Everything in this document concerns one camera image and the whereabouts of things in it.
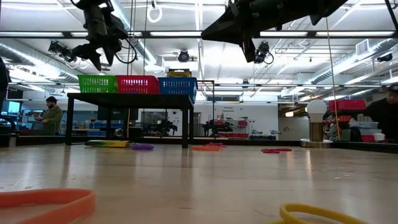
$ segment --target computer screen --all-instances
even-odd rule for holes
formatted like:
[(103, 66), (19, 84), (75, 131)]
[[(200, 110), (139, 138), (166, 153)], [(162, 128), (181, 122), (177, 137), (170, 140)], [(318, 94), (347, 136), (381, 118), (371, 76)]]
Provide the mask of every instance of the computer screen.
[[(112, 110), (112, 120), (122, 121), (127, 118), (127, 113), (129, 109), (113, 109)], [(106, 121), (108, 115), (108, 109), (99, 106), (98, 107), (98, 120)], [(135, 121), (138, 119), (138, 109), (130, 109), (130, 120)]]

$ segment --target ceiling duct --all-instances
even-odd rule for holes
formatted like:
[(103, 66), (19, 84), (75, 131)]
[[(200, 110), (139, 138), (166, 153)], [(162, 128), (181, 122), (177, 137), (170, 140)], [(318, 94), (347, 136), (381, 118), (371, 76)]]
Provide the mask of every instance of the ceiling duct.
[[(333, 62), (333, 71), (334, 74), (337, 75), (344, 71), (347, 71), (357, 65), (359, 65), (362, 61), (369, 58), (376, 58), (382, 56), (385, 52), (395, 47), (398, 44), (398, 39), (387, 39), (380, 41), (379, 39), (369, 40), (369, 47), (367, 50), (360, 51), (360, 55), (357, 54), (357, 51), (354, 50), (350, 54), (341, 57), (338, 60)], [(321, 81), (326, 80), (327, 78), (332, 77), (331, 67), (326, 66), (325, 68), (315, 72), (310, 79), (308, 79), (303, 84), (312, 84), (315, 85)], [(305, 89), (305, 87), (295, 87), (287, 90), (281, 91), (281, 96), (295, 95), (299, 91)]]
[(42, 70), (45, 70), (48, 75), (66, 77), (65, 82), (69, 83), (77, 83), (77, 75), (81, 74), (81, 72), (68, 67), (65, 63), (51, 59), (49, 56), (13, 39), (0, 40), (0, 55), (16, 55), (24, 64), (43, 67)]
[[(111, 0), (112, 5), (114, 7), (114, 11), (116, 15), (122, 20), (124, 24), (124, 29), (127, 31), (134, 30), (134, 27), (131, 25), (130, 21), (127, 19), (124, 14), (123, 7), (118, 0)], [(137, 50), (137, 53), (141, 55), (142, 58), (145, 59), (145, 63), (148, 65), (157, 65), (159, 67), (159, 71), (164, 72), (164, 64), (162, 63), (162, 58), (156, 56), (153, 51), (148, 48), (148, 46), (144, 45), (144, 42), (141, 39), (137, 39), (137, 44), (134, 46)]]

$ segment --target blue basket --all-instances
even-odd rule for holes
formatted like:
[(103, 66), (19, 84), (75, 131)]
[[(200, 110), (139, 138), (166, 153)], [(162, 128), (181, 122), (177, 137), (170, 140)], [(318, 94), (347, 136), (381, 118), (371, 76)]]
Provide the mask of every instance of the blue basket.
[(198, 82), (196, 78), (158, 78), (161, 94), (188, 94), (195, 103), (197, 97)]

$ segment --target yellow box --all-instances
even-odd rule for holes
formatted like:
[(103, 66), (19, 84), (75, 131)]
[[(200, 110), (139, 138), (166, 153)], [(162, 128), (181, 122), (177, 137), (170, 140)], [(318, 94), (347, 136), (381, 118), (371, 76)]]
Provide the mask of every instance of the yellow box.
[(167, 77), (191, 77), (191, 72), (167, 72)]

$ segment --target table leg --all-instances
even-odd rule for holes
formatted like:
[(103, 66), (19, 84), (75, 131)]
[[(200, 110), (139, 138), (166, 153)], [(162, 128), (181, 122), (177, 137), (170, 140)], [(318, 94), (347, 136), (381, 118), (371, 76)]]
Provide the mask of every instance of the table leg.
[(188, 148), (188, 108), (182, 110), (182, 147)]
[(108, 114), (106, 115), (106, 138), (107, 139), (110, 139), (112, 137), (111, 123), (112, 123), (112, 108), (108, 108)]
[(193, 143), (193, 109), (189, 110), (189, 143)]
[(68, 97), (68, 111), (67, 111), (67, 129), (65, 133), (65, 144), (70, 146), (72, 144), (72, 128), (73, 128), (73, 110), (75, 107), (75, 99)]

